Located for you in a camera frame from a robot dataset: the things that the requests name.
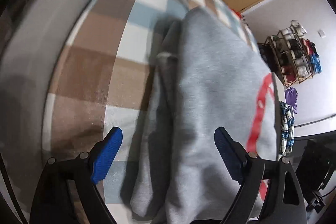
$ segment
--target red stripe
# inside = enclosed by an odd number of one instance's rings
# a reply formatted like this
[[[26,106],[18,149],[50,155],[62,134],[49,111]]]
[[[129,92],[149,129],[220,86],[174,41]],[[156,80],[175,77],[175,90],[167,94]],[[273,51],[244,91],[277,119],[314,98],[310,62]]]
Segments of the red stripe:
[[[270,86],[268,87],[268,92],[269,92],[269,95],[271,95],[272,99],[275,100],[274,91],[272,90],[272,88]]]
[[[247,140],[246,144],[246,151],[247,152],[257,152],[257,140],[260,135],[261,130],[261,123],[263,122],[264,114],[265,114],[265,105],[266,105],[266,94],[267,92],[270,93],[271,97],[274,99],[274,92],[269,87],[269,85],[272,83],[272,74],[268,74],[265,76],[263,83],[259,89],[258,97],[257,97],[257,109],[256,114],[252,123],[252,128],[250,132],[250,136]],[[259,187],[259,194],[261,199],[264,201],[266,197],[267,192],[267,185],[262,180],[260,187]]]
[[[260,187],[259,187],[259,194],[261,197],[261,200],[264,201],[265,197],[266,197],[266,193],[267,193],[267,185],[266,183],[262,180],[260,183]]]

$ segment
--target purple cloth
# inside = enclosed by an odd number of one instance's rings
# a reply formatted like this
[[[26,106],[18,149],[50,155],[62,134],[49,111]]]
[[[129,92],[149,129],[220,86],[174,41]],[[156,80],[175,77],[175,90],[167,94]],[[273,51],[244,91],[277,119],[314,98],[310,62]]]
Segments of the purple cloth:
[[[296,113],[297,108],[297,92],[295,88],[290,87],[288,90],[285,90],[285,97],[287,105],[291,105],[294,109],[294,113]]]

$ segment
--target plaid blanket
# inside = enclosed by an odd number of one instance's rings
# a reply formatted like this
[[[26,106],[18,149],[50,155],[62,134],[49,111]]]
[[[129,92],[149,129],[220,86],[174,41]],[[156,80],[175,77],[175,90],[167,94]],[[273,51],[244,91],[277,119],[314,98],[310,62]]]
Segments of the plaid blanket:
[[[159,45],[171,23],[196,6],[207,7],[258,52],[249,28],[221,0],[93,0],[56,64],[45,105],[44,159],[74,158],[120,127],[123,143],[98,184],[118,223],[138,223],[128,204]]]
[[[280,102],[281,108],[281,146],[280,155],[292,152],[294,144],[294,109],[291,105]]]

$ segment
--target blue gripper pad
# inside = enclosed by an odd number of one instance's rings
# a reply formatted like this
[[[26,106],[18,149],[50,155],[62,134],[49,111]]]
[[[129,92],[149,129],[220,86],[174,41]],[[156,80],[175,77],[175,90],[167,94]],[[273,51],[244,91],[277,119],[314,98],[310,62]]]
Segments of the blue gripper pad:
[[[214,138],[215,145],[224,161],[224,164],[231,178],[233,180],[236,180],[239,185],[241,185],[244,179],[241,161],[232,149],[229,141],[225,138],[225,136],[219,129],[216,129]]]
[[[105,142],[104,146],[101,148],[100,153],[97,155],[97,158],[93,162],[91,180],[94,184],[97,184],[99,181],[103,180],[106,177],[123,141],[123,132],[121,131],[121,129],[114,127],[112,128],[112,130],[105,137],[108,139],[103,140],[103,142]]]

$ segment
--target black cable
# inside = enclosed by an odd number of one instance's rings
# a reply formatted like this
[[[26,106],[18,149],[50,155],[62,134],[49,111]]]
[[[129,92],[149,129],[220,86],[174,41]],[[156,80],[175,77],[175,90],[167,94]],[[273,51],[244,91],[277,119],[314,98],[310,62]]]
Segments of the black cable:
[[[18,201],[15,197],[15,194],[14,194],[11,182],[9,180],[7,170],[6,170],[6,167],[5,167],[5,163],[3,162],[1,153],[0,153],[0,173],[2,175],[2,178],[3,178],[4,182],[5,182],[8,194],[10,196],[10,199],[12,200],[14,208],[15,208],[17,214],[19,215],[19,218],[21,219],[23,224],[28,224],[28,221],[26,220],[25,216],[23,215],[23,212],[20,208],[20,205],[19,205],[19,203],[18,203]]]
[[[329,192],[329,193],[327,193],[327,194],[325,194],[325,195],[323,195],[322,197],[324,198],[325,196],[327,196],[327,195],[329,195],[329,194],[331,194],[334,190],[336,189],[336,186]]]

